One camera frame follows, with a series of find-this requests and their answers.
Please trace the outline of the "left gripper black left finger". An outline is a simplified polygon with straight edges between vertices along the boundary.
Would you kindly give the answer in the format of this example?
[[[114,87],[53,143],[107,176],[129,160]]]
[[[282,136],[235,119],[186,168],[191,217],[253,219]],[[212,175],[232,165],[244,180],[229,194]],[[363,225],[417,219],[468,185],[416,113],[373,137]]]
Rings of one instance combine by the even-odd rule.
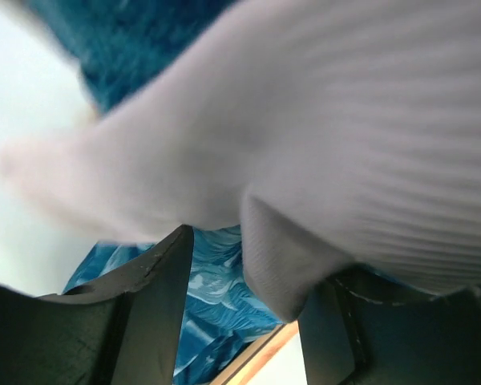
[[[182,226],[64,295],[0,286],[0,384],[169,384],[192,247]]]

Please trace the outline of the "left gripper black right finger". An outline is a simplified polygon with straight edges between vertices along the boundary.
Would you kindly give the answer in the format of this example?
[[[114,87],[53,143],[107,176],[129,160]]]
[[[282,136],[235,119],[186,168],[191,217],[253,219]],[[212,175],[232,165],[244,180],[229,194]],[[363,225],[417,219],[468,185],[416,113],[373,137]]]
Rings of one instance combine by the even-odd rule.
[[[351,269],[298,326],[309,384],[481,384],[481,286],[435,297]]]

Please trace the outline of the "white sock black stripes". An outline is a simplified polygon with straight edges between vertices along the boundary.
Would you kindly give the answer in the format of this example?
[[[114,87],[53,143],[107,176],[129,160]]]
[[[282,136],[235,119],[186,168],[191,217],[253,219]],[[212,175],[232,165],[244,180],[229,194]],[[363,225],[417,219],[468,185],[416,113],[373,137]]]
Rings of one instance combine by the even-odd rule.
[[[8,144],[0,177],[104,241],[239,225],[284,322],[365,265],[481,286],[481,1],[241,1],[95,127]]]

